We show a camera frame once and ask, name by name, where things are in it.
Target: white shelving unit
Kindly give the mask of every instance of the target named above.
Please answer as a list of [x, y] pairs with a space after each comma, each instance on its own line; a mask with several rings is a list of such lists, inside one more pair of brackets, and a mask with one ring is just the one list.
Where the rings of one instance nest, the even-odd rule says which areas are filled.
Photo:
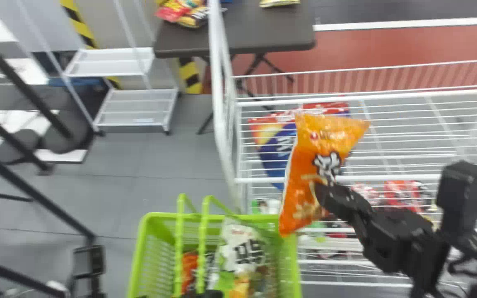
[[98, 126], [161, 126], [168, 123], [177, 89], [110, 89], [99, 110]]
[[[165, 134], [170, 133], [171, 114], [178, 97], [178, 85], [166, 67], [173, 87], [154, 89], [148, 78], [155, 56], [151, 47], [137, 47], [119, 0], [112, 0], [123, 26], [130, 48], [80, 49], [66, 67], [67, 77], [93, 76], [141, 76], [145, 89], [116, 90], [110, 87], [93, 124], [100, 127], [162, 126]], [[140, 12], [140, 20], [151, 38], [152, 32], [146, 21], [139, 0], [133, 0]]]

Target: wire rack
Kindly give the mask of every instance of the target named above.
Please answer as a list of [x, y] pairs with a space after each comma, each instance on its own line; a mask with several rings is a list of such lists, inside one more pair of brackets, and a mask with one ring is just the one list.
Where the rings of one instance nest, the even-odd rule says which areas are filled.
[[[295, 134], [256, 132], [293, 132], [282, 126], [292, 123], [293, 113], [318, 113], [311, 104], [343, 102], [348, 117], [371, 125], [337, 180], [371, 189], [377, 195], [366, 198], [377, 211], [409, 208], [439, 225], [442, 212], [434, 201], [441, 170], [461, 159], [477, 163], [477, 60], [233, 76], [218, 1], [210, 3], [214, 133], [237, 208], [255, 213], [256, 202], [282, 198]], [[269, 118], [280, 126], [252, 126]], [[261, 150], [267, 138], [276, 140], [273, 151]], [[266, 158], [274, 154], [277, 159]], [[419, 189], [394, 189], [392, 181]], [[354, 230], [336, 218], [298, 234], [304, 284], [411, 287], [407, 277], [383, 274], [365, 259]], [[450, 257], [458, 255], [452, 251]], [[441, 278], [445, 287], [463, 282]]]

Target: wire grid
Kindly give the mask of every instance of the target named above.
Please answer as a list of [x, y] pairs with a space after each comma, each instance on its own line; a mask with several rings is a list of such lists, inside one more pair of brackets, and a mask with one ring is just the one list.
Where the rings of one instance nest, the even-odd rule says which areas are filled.
[[[259, 153], [260, 144], [272, 136], [255, 132], [273, 130], [275, 134], [281, 129], [254, 130], [251, 123], [254, 119], [273, 117], [270, 113], [301, 109], [305, 103], [346, 102], [351, 118], [371, 122], [347, 158], [338, 180], [351, 187], [373, 188], [380, 196], [369, 201], [377, 211], [398, 208], [398, 205], [417, 207], [419, 213], [437, 227], [442, 211], [434, 201], [443, 167], [459, 159], [477, 163], [477, 61], [237, 76], [235, 79], [242, 84], [238, 85], [242, 88], [238, 90], [235, 118], [235, 181], [245, 185], [243, 197], [250, 212], [259, 211], [256, 203], [261, 200], [282, 199], [280, 185], [279, 188], [275, 185], [284, 181], [285, 167], [274, 168], [270, 163], [279, 164], [288, 159], [287, 154], [282, 154], [280, 160], [268, 160]], [[273, 110], [267, 112], [261, 104]], [[280, 118], [279, 124], [291, 122]], [[284, 141], [291, 139], [293, 143], [294, 138], [287, 136]], [[263, 151], [263, 154], [269, 153], [276, 151]], [[430, 195], [386, 198], [394, 192], [384, 188], [385, 182], [391, 180], [421, 180]], [[304, 284], [411, 287], [407, 277], [383, 274], [365, 259], [354, 230], [338, 219], [304, 228], [299, 234], [326, 239], [321, 243], [299, 242]], [[451, 253], [451, 258], [457, 256], [457, 251]], [[441, 286], [466, 287], [447, 274], [441, 278]]]
[[[321, 101], [344, 101], [344, 98], [318, 98]], [[374, 175], [397, 179], [396, 175], [439, 174], [444, 165], [459, 158], [477, 162], [477, 95], [420, 97], [409, 99], [350, 100], [350, 117], [369, 120], [371, 126], [356, 144], [346, 161], [349, 176]], [[299, 109], [299, 104], [278, 104], [277, 112]], [[271, 136], [254, 136], [253, 132], [274, 134], [278, 128], [253, 130], [250, 121], [271, 117], [262, 107], [244, 107], [240, 114], [238, 178], [252, 181], [265, 177], [259, 143]], [[290, 124], [281, 121], [278, 124]], [[263, 154], [277, 153], [263, 151]], [[269, 171], [282, 171], [283, 167]]]

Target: gray floor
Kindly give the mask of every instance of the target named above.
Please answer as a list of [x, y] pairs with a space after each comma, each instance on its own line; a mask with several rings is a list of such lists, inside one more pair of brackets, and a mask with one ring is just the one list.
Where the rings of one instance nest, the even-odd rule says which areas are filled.
[[[99, 243], [106, 248], [102, 281], [108, 297], [125, 296], [137, 225], [145, 213], [175, 211], [181, 192], [197, 206], [209, 194], [226, 201], [214, 135], [195, 134], [209, 111], [208, 96], [184, 96], [174, 114], [171, 136], [107, 134], [95, 141], [84, 164], [58, 165], [50, 177], [35, 175], [30, 165], [12, 167], [100, 236]], [[1, 178], [0, 192], [20, 195]], [[41, 281], [64, 281], [72, 249], [83, 241], [74, 234], [36, 203], [0, 199], [0, 264]], [[15, 285], [0, 280], [0, 288], [11, 287]]]

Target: white wire cart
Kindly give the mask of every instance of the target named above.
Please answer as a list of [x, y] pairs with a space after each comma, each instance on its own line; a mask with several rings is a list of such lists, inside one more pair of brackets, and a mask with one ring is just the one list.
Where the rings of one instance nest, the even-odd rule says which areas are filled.
[[[420, 181], [431, 195], [422, 203], [406, 200], [419, 200], [422, 214], [439, 223], [441, 211], [432, 202], [443, 166], [460, 159], [477, 163], [477, 60], [234, 76], [218, 0], [210, 0], [210, 6], [214, 133], [229, 196], [237, 208], [252, 212], [254, 200], [281, 199], [282, 192], [273, 184], [284, 181], [284, 175], [267, 174], [284, 168], [263, 166], [248, 120], [304, 104], [343, 101], [350, 117], [369, 120], [371, 126], [337, 180], [382, 194], [386, 181]], [[237, 91], [237, 80], [256, 97]], [[266, 105], [274, 110], [265, 111]], [[392, 207], [383, 197], [371, 205]], [[299, 231], [312, 236], [299, 244], [303, 284], [411, 287], [407, 277], [382, 274], [365, 259], [352, 228], [336, 219], [320, 226]], [[326, 241], [314, 240], [317, 235]], [[451, 257], [456, 256], [458, 251], [452, 251]], [[441, 285], [467, 287], [447, 274]]]

